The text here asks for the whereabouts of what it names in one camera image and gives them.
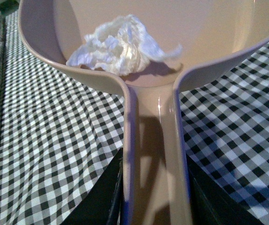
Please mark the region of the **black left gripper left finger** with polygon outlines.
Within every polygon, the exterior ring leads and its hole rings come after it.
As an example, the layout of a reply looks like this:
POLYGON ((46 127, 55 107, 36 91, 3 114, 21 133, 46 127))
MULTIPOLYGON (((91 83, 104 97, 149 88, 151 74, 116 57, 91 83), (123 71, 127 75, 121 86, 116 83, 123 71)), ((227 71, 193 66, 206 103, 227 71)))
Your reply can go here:
POLYGON ((84 200, 63 221, 63 225, 116 225, 123 190, 119 149, 84 200))

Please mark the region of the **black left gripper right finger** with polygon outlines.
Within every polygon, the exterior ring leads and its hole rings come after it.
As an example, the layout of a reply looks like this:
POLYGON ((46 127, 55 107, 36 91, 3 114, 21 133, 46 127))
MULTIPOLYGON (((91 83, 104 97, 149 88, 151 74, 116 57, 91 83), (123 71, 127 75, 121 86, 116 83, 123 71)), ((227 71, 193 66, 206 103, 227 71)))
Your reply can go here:
POLYGON ((261 225, 187 156, 195 225, 261 225))

